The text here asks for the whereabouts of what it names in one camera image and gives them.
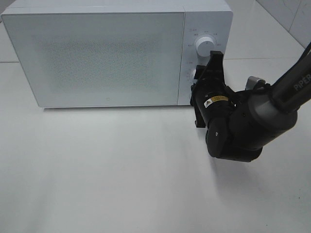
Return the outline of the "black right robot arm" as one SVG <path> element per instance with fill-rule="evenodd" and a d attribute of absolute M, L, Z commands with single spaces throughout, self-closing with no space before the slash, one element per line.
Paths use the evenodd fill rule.
<path fill-rule="evenodd" d="M 298 109 L 310 100 L 311 49 L 274 84 L 251 76 L 238 92 L 225 83 L 223 57 L 212 51 L 209 62 L 196 67 L 190 98 L 195 126 L 206 129 L 211 157 L 251 162 L 296 124 Z"/>

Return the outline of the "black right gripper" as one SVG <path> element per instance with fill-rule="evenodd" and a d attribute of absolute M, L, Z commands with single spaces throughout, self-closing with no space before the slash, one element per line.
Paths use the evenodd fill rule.
<path fill-rule="evenodd" d="M 197 82 L 191 86 L 190 104 L 194 107 L 197 128 L 211 128 L 215 122 L 228 127 L 234 106 L 225 89 L 223 58 L 221 51 L 212 50 L 207 66 L 196 66 L 193 79 Z"/>

